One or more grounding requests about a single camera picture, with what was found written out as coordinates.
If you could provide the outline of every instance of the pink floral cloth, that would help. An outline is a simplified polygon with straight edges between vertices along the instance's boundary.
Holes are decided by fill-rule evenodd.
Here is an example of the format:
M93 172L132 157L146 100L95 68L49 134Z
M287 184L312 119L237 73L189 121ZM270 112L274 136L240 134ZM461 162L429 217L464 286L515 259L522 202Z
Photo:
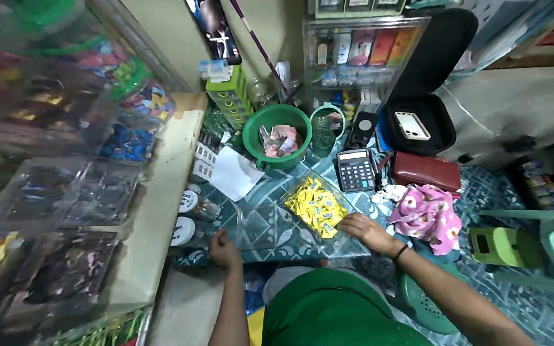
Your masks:
M462 224L452 208L452 195L433 185L409 185L389 221L395 232L428 241L436 256L459 249Z

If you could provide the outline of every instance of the green bucket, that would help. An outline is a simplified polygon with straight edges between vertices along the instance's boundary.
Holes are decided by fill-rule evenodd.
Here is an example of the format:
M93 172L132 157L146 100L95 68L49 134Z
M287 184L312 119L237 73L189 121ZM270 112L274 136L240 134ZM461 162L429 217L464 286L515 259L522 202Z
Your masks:
M267 158L260 143L258 130L264 125L267 131L271 131L275 125L290 125L296 128L300 138L304 138L303 144L294 153L282 158ZM305 149L312 139L312 123L307 115L300 109L289 105L272 105L255 112L245 122L242 128L242 142L245 149L258 160L256 167L264 171L274 169L290 169L305 159Z

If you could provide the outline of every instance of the red wallet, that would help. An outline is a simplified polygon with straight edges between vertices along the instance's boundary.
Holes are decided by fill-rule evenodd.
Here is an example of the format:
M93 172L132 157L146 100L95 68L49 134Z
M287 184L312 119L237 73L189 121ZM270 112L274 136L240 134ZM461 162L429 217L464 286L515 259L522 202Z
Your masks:
M395 155L392 177L398 185L430 184L448 192L461 188L458 164L403 152Z

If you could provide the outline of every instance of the white phone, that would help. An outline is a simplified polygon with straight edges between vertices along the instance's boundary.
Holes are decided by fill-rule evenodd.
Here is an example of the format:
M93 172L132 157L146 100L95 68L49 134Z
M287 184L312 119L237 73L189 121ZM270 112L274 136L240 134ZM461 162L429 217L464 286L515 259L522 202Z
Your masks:
M429 140L431 135L415 113L395 112L401 133L407 139Z

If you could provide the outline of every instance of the calculator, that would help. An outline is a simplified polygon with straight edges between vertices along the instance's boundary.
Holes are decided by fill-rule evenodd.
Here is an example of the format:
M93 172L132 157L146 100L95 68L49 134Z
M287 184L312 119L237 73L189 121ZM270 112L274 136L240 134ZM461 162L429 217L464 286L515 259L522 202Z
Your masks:
M337 180L343 192L375 188L375 171L369 150L345 150L337 154Z

